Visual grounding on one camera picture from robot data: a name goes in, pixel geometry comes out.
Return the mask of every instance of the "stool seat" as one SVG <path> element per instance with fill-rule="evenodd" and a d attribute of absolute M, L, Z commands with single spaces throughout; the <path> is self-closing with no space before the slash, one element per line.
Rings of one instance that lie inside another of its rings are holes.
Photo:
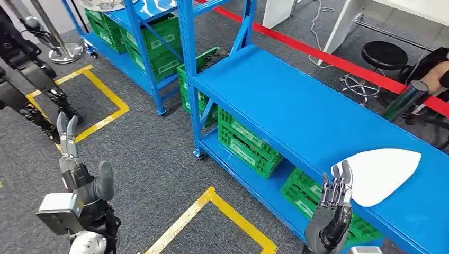
<path fill-rule="evenodd" d="M 408 63 L 407 53 L 402 48 L 385 41 L 365 44 L 362 57 L 368 64 L 383 70 L 400 70 Z"/>

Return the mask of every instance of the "red stripe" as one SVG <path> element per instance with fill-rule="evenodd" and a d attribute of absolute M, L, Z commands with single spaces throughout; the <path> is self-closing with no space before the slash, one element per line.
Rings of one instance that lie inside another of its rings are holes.
<path fill-rule="evenodd" d="M 207 0 L 196 0 L 196 1 L 201 4 L 207 2 Z M 217 13 L 220 13 L 221 15 L 223 15 L 231 20 L 241 23 L 241 16 L 239 16 L 231 11 L 228 11 L 227 9 L 225 9 L 223 7 L 216 7 L 216 8 L 214 8 L 214 11 L 216 11 Z M 280 41 L 280 42 L 286 44 L 287 46 L 290 46 L 294 49 L 302 51 L 305 54 L 311 55 L 315 58 L 321 59 L 328 64 L 334 65 L 335 67 L 337 67 L 341 70 L 351 73 L 351 74 L 353 74 L 361 79 L 364 79 L 368 82 L 371 82 L 373 84 L 381 86 L 381 87 L 383 87 L 391 92 L 394 92 L 396 94 L 400 94 L 406 87 L 402 83 L 399 83 L 390 78 L 384 77 L 380 74 L 377 74 L 375 72 L 367 70 L 363 67 L 360 67 L 360 66 L 358 66 L 354 63 L 351 63 L 349 61 L 346 61 L 342 58 L 325 53 L 321 50 L 318 50 L 309 45 L 301 43 L 285 34 L 282 34 L 280 32 L 263 27 L 260 24 L 254 23 L 253 29 L 261 34 L 264 34 L 264 35 L 271 37 L 277 41 Z M 445 117 L 449 118 L 449 105 L 446 102 L 442 101 L 441 99 L 438 99 L 436 97 L 430 97 L 428 100 L 425 101 L 424 104 L 426 104 L 426 106 L 428 106 L 429 108 L 444 115 Z"/>

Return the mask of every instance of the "robot leg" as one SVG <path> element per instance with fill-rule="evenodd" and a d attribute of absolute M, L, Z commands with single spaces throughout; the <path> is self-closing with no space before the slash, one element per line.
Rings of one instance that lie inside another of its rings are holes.
<path fill-rule="evenodd" d="M 9 81 L 3 79 L 0 83 L 0 108 L 9 106 L 28 121 L 39 126 L 42 131 L 55 143 L 59 144 L 59 134 L 56 127 L 51 124 L 42 113 Z"/>
<path fill-rule="evenodd" d="M 79 113 L 73 109 L 67 101 L 67 95 L 64 91 L 56 85 L 53 80 L 55 76 L 54 71 L 46 63 L 42 61 L 30 61 L 24 64 L 19 71 L 31 85 L 49 97 L 50 100 L 59 107 L 59 110 L 64 112 L 69 119 L 76 115 L 78 117 L 78 122 L 83 120 Z"/>

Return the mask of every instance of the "black stool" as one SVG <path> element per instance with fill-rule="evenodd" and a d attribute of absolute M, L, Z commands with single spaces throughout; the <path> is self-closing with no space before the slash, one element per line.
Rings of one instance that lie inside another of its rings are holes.
<path fill-rule="evenodd" d="M 382 70 L 401 70 L 408 63 L 407 53 L 402 48 L 385 41 L 372 41 L 365 44 L 362 49 L 362 57 L 375 68 L 374 72 L 378 71 L 384 76 L 385 73 Z M 379 86 L 368 83 L 366 80 L 358 81 L 351 74 L 341 77 L 340 81 L 346 85 L 342 91 L 349 89 L 364 97 L 362 106 L 365 106 L 368 97 L 376 96 L 380 91 Z"/>

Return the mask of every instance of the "yellow tape square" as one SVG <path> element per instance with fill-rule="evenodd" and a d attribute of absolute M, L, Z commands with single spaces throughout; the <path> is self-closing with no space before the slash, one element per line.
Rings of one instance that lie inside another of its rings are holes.
<path fill-rule="evenodd" d="M 239 228 L 256 241 L 261 247 L 261 254 L 276 253 L 277 246 L 259 229 L 243 218 L 232 206 L 223 200 L 214 187 L 209 187 L 187 211 L 151 246 L 145 254 L 159 254 L 178 235 L 178 233 L 192 220 L 196 214 L 208 203 L 212 202 L 226 217 L 231 219 Z"/>
<path fill-rule="evenodd" d="M 57 85 L 61 85 L 62 83 L 68 81 L 69 79 L 72 79 L 78 75 L 83 74 L 86 76 L 87 79 L 89 79 L 106 97 L 108 97 L 119 109 L 106 117 L 105 119 L 99 121 L 98 123 L 90 126 L 85 131 L 83 131 L 80 135 L 76 136 L 75 143 L 80 142 L 81 140 L 85 139 L 87 136 L 91 135 L 95 131 L 99 130 L 100 128 L 104 127 L 108 123 L 114 121 L 124 113 L 129 111 L 129 107 L 125 102 L 123 102 L 114 92 L 112 92 L 101 80 L 99 80 L 91 71 L 92 65 L 88 65 L 86 67 L 83 67 L 65 77 L 60 78 L 56 81 Z M 42 115 L 48 118 L 41 107 L 37 104 L 36 100 L 34 99 L 36 96 L 42 94 L 41 91 L 36 90 L 32 93 L 29 93 L 26 95 L 26 98 L 35 106 L 40 112 L 42 112 Z"/>

